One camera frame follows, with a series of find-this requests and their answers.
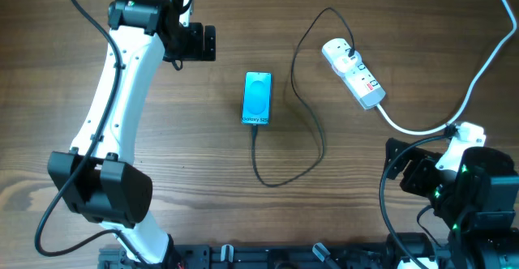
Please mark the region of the smartphone with cyan screen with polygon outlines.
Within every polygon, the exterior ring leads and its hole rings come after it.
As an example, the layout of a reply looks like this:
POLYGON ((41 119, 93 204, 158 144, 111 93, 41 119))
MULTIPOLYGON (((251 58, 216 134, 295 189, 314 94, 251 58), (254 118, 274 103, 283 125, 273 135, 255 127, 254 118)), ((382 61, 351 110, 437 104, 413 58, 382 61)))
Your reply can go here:
POLYGON ((242 124, 266 126, 270 120, 272 74, 249 71, 245 75, 242 124))

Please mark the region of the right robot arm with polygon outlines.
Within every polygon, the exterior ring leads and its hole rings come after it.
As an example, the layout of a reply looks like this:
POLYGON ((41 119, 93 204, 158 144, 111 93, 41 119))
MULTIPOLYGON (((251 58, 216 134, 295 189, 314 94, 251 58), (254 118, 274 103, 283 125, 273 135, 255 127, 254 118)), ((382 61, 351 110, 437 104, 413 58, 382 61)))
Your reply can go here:
POLYGON ((436 167, 439 153, 422 142, 386 142, 383 178, 403 173, 403 191, 429 200, 449 227, 448 250, 456 268, 516 268, 518 230, 513 227, 518 174, 512 158, 489 147, 469 147, 453 177, 436 167))

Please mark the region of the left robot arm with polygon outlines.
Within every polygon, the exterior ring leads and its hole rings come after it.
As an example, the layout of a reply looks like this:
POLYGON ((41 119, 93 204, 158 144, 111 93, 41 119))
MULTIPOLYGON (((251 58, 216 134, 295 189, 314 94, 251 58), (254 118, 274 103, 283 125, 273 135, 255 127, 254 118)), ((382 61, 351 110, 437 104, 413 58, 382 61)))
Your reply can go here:
POLYGON ((115 236, 121 249, 101 266, 184 268, 150 212, 152 180, 134 166, 136 133, 152 78, 163 62, 181 70, 184 62, 216 58, 216 29, 190 20, 193 0, 113 0, 105 65, 84 124, 67 152, 53 152, 47 170, 56 202, 103 234, 115 236))

